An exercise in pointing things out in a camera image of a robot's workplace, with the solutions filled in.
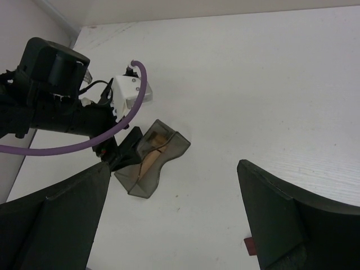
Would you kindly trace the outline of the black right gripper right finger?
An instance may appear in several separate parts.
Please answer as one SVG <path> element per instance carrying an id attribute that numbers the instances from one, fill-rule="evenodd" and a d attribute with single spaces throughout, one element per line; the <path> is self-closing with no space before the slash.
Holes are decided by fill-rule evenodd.
<path id="1" fill-rule="evenodd" d="M 260 269 L 359 269 L 359 207 L 237 166 Z"/>

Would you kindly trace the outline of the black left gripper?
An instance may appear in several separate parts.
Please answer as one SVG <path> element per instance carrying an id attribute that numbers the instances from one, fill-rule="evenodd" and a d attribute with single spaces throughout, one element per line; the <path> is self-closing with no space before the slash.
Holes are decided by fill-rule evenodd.
<path id="1" fill-rule="evenodd" d="M 33 128 L 93 138 L 112 128 L 115 116 L 104 96 L 88 105 L 79 98 L 89 63 L 58 43 L 28 40 L 17 68 L 1 74 L 1 136 L 23 138 Z M 142 161 L 137 151 L 142 138 L 135 126 L 115 144 L 108 158 L 112 172 Z"/>

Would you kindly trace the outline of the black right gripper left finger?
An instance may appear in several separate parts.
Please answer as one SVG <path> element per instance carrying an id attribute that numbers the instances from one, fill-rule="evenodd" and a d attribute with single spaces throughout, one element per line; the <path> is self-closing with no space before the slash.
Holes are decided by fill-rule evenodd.
<path id="1" fill-rule="evenodd" d="M 98 163 L 1 204 L 1 269 L 86 269 L 110 176 Z"/>

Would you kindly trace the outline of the smoky transparent plastic bin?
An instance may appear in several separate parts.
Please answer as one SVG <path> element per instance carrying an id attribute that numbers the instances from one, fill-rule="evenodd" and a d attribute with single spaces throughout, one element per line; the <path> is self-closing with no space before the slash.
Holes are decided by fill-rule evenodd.
<path id="1" fill-rule="evenodd" d="M 150 136 L 153 132 L 167 137 L 166 145 L 154 148 L 150 145 Z M 130 165 L 115 171 L 114 176 L 123 185 L 131 196 L 148 199 L 155 192 L 160 181 L 160 172 L 163 165 L 171 160 L 181 157 L 190 147 L 191 142 L 170 126 L 159 119 L 155 120 L 140 140 L 137 151 L 142 159 L 139 164 Z M 162 152 L 153 166 L 142 179 L 139 179 L 141 164 L 148 153 L 154 150 Z"/>

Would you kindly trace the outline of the striped light wood block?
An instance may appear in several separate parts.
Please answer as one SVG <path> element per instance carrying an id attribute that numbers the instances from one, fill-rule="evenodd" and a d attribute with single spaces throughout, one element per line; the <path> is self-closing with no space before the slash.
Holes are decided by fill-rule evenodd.
<path id="1" fill-rule="evenodd" d="M 160 133 L 153 132 L 150 136 L 150 145 L 154 148 L 163 147 L 167 141 L 167 137 Z"/>

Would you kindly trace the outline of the dark red wood block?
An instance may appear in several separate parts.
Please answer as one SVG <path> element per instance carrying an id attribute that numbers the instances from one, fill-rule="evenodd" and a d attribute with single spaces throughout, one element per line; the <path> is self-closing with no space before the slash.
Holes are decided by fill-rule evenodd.
<path id="1" fill-rule="evenodd" d="M 257 251 L 255 247 L 255 242 L 252 237 L 248 237 L 244 239 L 244 244 L 247 249 L 249 256 L 257 256 Z"/>

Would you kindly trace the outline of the plain light wood block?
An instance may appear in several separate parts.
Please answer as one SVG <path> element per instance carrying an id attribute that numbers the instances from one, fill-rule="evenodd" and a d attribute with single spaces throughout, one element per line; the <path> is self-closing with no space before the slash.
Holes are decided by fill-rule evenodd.
<path id="1" fill-rule="evenodd" d="M 146 157 L 144 158 L 144 160 L 141 164 L 141 169 L 139 171 L 139 179 L 142 179 L 144 177 L 144 175 L 153 166 L 153 164 L 160 157 L 161 154 L 162 154 L 161 151 L 154 150 L 146 155 Z"/>

